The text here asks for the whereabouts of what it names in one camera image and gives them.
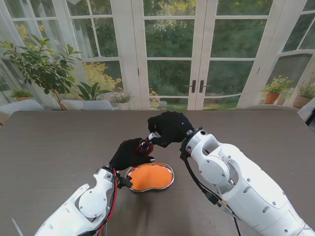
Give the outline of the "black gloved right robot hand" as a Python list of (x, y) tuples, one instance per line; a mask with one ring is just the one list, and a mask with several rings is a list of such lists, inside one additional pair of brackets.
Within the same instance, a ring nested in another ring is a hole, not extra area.
[(163, 112), (148, 119), (150, 133), (158, 133), (159, 137), (151, 138), (153, 145), (166, 148), (171, 143), (180, 143), (188, 137), (194, 128), (183, 113)]

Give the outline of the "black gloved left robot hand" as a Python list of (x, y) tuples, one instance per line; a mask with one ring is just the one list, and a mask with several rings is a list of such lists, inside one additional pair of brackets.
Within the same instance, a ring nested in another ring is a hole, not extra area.
[(123, 171), (129, 167), (154, 162), (155, 159), (152, 156), (140, 157), (134, 154), (134, 149), (138, 146), (140, 140), (141, 138), (123, 141), (109, 162), (109, 168)]

